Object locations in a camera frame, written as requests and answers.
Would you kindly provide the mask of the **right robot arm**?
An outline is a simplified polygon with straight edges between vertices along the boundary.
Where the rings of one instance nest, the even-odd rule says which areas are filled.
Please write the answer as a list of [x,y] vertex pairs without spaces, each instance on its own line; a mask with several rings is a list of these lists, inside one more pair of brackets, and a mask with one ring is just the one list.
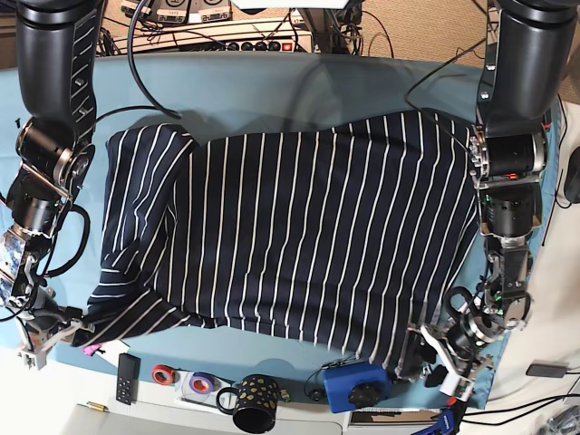
[[18,323],[19,357],[36,369],[57,343],[94,330],[82,310],[55,302],[46,281],[74,264],[49,268],[66,216],[83,219],[79,254],[90,234],[90,218],[75,200],[95,153],[92,78],[103,8],[102,1],[16,4],[17,71],[31,117],[15,143],[18,173],[1,199],[13,219],[1,237],[1,305]]

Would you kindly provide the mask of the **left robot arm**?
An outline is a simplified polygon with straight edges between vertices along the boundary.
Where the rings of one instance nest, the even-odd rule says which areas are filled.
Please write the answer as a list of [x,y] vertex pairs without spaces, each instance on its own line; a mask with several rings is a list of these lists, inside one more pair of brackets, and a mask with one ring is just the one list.
[[466,151],[477,193],[486,268],[475,292],[456,286],[442,298],[450,323],[411,324],[405,380],[436,363],[437,384],[464,397],[491,368],[490,344],[522,329],[533,300],[527,241],[541,225],[547,163],[545,119],[558,93],[578,17],[576,1],[490,1],[476,121]]

